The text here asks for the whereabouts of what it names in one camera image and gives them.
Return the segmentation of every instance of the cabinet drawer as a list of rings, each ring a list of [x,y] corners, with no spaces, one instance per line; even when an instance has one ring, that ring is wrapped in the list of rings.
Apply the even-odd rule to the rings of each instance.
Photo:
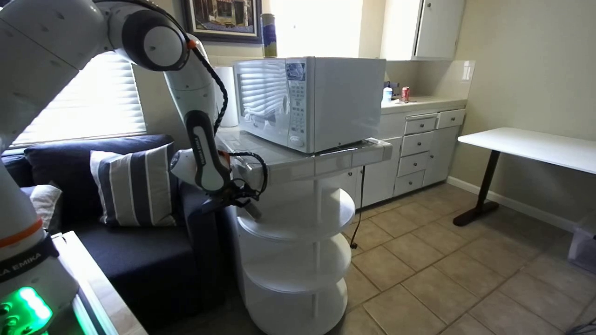
[[[394,196],[409,194],[423,186],[425,171],[403,175],[395,181]]]
[[[403,156],[429,151],[431,140],[433,140],[431,134],[433,132],[422,132],[422,134],[405,136],[405,140],[403,140]]]
[[[464,123],[464,110],[446,110],[438,114],[436,129],[461,127]]]
[[[429,153],[399,158],[397,175],[410,175],[427,168]]]
[[[407,119],[405,132],[414,134],[414,132],[429,132],[435,129],[436,117],[423,117],[423,119]]]

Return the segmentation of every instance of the shelf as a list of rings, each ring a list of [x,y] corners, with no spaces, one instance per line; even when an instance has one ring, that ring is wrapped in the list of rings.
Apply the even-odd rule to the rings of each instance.
[[[246,210],[239,210],[239,223],[245,231],[261,238],[315,242],[341,233],[355,212],[353,197],[345,190],[336,188],[323,192],[319,199],[302,197],[267,209],[260,220]]]
[[[256,290],[248,313],[265,333],[328,333],[345,315],[349,292],[345,279],[310,294]]]
[[[351,266],[353,250],[343,235],[299,244],[245,264],[246,276],[274,292],[310,292],[338,283]]]

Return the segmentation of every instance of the tile floor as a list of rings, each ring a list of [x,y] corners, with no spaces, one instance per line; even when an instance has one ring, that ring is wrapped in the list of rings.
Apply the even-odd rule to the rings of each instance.
[[[596,317],[596,276],[567,261],[571,233],[504,207],[455,227],[453,216],[474,203],[442,184],[366,210],[347,274],[349,311],[330,333],[548,335]],[[261,331],[232,296],[165,333]]]

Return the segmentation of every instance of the countertop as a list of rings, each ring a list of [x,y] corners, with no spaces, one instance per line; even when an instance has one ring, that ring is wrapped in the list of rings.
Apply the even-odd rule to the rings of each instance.
[[[410,102],[392,101],[382,102],[382,114],[395,114],[395,112],[416,112],[416,110],[453,110],[466,106],[466,99],[455,97],[412,97]]]

